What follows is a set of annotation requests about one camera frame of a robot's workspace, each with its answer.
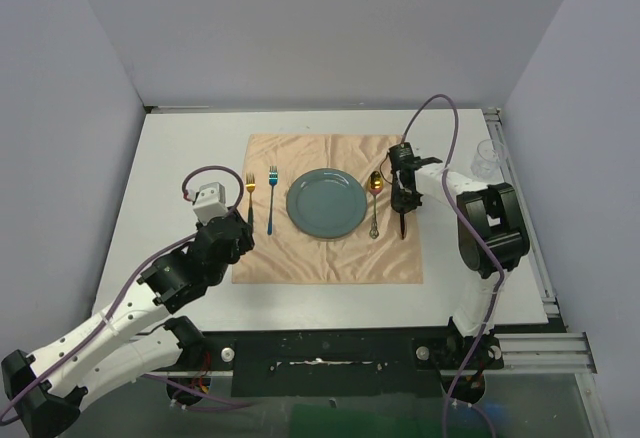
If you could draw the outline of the iridescent gold spoon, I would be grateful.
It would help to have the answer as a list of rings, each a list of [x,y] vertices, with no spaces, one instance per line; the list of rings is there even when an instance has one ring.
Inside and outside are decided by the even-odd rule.
[[[372,211],[372,220],[371,227],[369,231],[369,236],[372,239],[377,239],[379,237],[378,230],[378,219],[377,219],[377,197],[382,192],[384,187],[384,180],[379,171],[374,170],[368,180],[368,191],[373,199],[373,211]]]

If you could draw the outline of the peach satin cloth napkin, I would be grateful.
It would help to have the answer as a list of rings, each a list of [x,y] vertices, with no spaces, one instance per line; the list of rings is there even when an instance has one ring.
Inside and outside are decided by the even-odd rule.
[[[397,135],[253,134],[243,170],[255,175],[253,193],[254,249],[232,269],[235,284],[420,284],[422,246],[415,214],[406,218],[401,239],[398,217],[390,205],[390,190],[377,197],[379,237],[369,236],[373,199],[366,219],[349,235],[332,240],[298,230],[286,211],[289,187],[302,174],[333,168],[351,174],[362,186],[384,163]],[[273,234],[267,234],[270,202],[269,167],[276,165]]]

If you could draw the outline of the teal round plate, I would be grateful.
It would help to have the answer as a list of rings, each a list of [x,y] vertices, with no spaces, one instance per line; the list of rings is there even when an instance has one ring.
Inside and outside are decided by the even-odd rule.
[[[349,173],[332,168],[299,176],[286,195],[287,214],[301,232],[332,240],[354,232],[367,211],[362,185]]]

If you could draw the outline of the clear drinking glass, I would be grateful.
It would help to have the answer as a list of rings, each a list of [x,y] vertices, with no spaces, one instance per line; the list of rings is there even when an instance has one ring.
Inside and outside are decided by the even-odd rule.
[[[494,140],[483,140],[478,143],[471,163],[472,173],[483,180],[492,179],[500,170],[504,157],[501,143]]]

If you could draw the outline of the gold fork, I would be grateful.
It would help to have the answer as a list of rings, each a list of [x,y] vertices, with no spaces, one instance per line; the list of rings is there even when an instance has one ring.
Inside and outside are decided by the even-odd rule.
[[[254,224],[253,193],[254,193],[255,188],[256,188],[256,180],[255,180],[255,175],[252,172],[246,174],[245,188],[246,188],[246,192],[248,193],[248,196],[249,196],[249,198],[248,198],[247,223],[250,226],[253,226],[253,224]]]

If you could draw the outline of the blue fork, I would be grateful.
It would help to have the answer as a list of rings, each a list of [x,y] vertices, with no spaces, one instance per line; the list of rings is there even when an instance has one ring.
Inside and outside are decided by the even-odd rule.
[[[269,213],[268,213],[268,222],[267,222],[267,234],[271,236],[273,234],[273,209],[274,209],[274,196],[275,196],[275,187],[278,184],[278,168],[276,165],[271,165],[269,167],[268,173],[268,183],[270,186],[270,202],[269,202]]]

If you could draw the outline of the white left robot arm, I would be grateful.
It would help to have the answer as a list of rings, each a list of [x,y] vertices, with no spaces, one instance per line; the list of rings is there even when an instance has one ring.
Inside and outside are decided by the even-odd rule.
[[[253,247],[238,212],[213,218],[147,258],[110,305],[71,332],[7,355],[1,371],[15,420],[31,437],[57,437],[110,391],[159,368],[198,365],[204,336],[176,313]]]

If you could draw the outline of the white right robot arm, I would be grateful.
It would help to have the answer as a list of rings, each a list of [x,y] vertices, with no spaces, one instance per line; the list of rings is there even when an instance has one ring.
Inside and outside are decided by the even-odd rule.
[[[407,142],[393,145],[391,207],[405,237],[405,216],[428,196],[452,208],[457,217],[459,255],[474,278],[466,280],[451,321],[457,331],[445,342],[448,360],[469,366],[481,354],[477,335],[493,328],[502,285],[529,253],[530,239],[514,187],[488,184],[449,170],[438,158],[416,156]]]

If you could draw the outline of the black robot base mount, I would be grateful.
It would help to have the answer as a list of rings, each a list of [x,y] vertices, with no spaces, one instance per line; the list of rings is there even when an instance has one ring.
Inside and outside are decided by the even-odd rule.
[[[207,332],[170,376],[229,375],[234,398],[437,397],[447,374],[503,368],[499,341],[452,327]]]

